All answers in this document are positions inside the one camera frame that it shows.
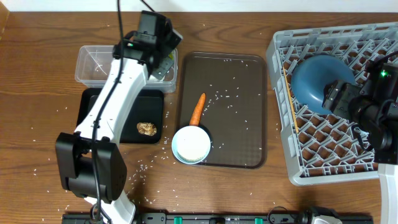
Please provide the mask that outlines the light blue rice bowl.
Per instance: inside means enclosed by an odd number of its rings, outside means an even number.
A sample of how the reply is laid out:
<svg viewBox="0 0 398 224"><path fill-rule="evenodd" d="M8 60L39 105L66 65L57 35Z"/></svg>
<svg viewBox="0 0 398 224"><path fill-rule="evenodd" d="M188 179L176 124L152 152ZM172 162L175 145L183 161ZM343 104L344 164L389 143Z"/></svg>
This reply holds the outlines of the light blue rice bowl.
<svg viewBox="0 0 398 224"><path fill-rule="evenodd" d="M172 152L175 158L184 164L202 162L211 149L210 137L198 126L186 126L179 129L172 139Z"/></svg>

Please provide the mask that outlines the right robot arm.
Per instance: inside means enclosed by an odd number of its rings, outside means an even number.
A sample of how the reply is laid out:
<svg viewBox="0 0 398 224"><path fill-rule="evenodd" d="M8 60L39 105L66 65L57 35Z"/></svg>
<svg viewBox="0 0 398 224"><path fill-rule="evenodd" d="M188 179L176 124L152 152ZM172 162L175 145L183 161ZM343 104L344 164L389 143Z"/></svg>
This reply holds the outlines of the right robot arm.
<svg viewBox="0 0 398 224"><path fill-rule="evenodd" d="M390 53L366 68L363 87L336 80L324 87L322 107L368 133L378 163L381 223L397 223L397 64Z"/></svg>

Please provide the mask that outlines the brown food scrap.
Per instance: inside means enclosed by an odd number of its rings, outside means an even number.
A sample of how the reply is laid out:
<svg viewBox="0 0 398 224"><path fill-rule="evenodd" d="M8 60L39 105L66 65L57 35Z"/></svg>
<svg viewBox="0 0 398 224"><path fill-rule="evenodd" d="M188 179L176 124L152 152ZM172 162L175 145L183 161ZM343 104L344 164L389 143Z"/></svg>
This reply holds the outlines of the brown food scrap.
<svg viewBox="0 0 398 224"><path fill-rule="evenodd" d="M157 128L154 123L138 123L137 130L139 134L146 136L154 136L157 133Z"/></svg>

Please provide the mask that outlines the blue plate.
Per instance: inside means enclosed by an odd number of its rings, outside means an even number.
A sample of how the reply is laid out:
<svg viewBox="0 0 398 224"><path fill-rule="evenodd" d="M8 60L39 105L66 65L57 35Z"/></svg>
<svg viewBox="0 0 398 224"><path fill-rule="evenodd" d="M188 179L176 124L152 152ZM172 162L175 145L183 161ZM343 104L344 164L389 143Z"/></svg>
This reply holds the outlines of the blue plate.
<svg viewBox="0 0 398 224"><path fill-rule="evenodd" d="M354 84L352 70L340 59L331 55L316 55L300 63L292 74L294 97L301 105L318 114L330 114L322 107L324 88L336 80Z"/></svg>

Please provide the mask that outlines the orange carrot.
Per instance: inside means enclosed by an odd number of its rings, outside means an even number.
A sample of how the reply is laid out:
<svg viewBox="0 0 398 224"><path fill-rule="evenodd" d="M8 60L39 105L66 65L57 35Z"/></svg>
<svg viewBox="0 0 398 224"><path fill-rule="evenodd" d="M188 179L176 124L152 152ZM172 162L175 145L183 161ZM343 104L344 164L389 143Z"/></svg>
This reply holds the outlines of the orange carrot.
<svg viewBox="0 0 398 224"><path fill-rule="evenodd" d="M200 124L200 119L205 105L205 100L206 100L206 93L202 93L195 106L195 109L193 110L192 117L189 122L190 126L198 126Z"/></svg>

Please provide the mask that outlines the wooden chopstick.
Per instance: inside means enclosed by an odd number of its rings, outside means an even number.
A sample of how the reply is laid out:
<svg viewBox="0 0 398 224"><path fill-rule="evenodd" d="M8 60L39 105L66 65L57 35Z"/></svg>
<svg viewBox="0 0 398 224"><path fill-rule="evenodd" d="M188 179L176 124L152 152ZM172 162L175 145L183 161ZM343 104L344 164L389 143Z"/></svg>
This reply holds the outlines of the wooden chopstick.
<svg viewBox="0 0 398 224"><path fill-rule="evenodd" d="M287 89L290 110L291 110L291 113L292 113L292 119L293 119L293 122L294 122L295 133L297 135L299 135L299 127L297 125L297 120L296 120L296 116L295 116L295 110L294 110L294 106L293 106L292 96L290 94L289 83L288 83L288 80L287 80L287 74L286 74L286 70L285 70L285 68L283 66L282 66L282 71L284 73L284 80L285 80L285 85L286 85L286 89Z"/></svg>

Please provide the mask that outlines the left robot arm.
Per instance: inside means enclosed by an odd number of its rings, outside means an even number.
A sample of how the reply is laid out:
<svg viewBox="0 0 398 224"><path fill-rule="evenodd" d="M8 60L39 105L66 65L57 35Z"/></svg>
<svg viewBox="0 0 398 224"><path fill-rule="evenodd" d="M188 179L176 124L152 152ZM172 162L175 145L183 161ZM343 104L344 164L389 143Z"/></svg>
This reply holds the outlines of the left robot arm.
<svg viewBox="0 0 398 224"><path fill-rule="evenodd" d="M142 11L139 27L113 48L107 81L93 107L72 134L56 143L63 189L91 203L87 215L64 215L63 223L132 223L135 205L124 185L127 167L119 151L124 124L140 91L183 37L169 18Z"/></svg>

